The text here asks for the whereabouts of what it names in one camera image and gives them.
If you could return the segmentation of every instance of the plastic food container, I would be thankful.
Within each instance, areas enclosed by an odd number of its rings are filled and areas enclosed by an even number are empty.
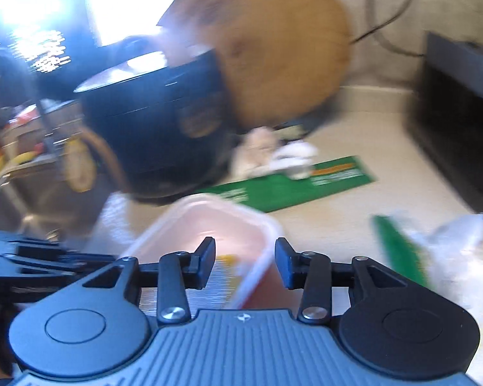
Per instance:
[[[224,306],[240,308],[274,260],[279,223],[250,207],[213,194],[193,194],[175,202],[130,247],[124,256],[140,263],[157,262],[175,251],[193,252],[205,237],[216,241],[216,255],[236,255],[244,268],[236,290]]]

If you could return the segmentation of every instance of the round cutting board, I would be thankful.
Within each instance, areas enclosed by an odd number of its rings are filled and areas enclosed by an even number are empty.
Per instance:
[[[350,27],[339,0],[174,0],[159,25],[216,49],[240,125],[277,125],[338,89]]]

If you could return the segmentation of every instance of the kitchen counter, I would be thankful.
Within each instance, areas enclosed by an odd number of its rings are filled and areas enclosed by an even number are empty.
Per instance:
[[[376,214],[405,210],[430,231],[471,212],[431,162],[406,134],[403,110],[411,93],[374,87],[349,87],[340,92],[344,113],[308,138],[319,149],[318,162],[357,155],[376,181],[346,192],[271,213],[297,251],[317,251],[335,262],[367,255],[388,264],[371,225]],[[109,197],[86,251],[121,254],[168,206]],[[248,308],[297,309],[301,291],[286,291],[275,267],[248,300]],[[333,311],[349,306],[346,289],[333,293]],[[481,343],[468,374],[483,384]]]

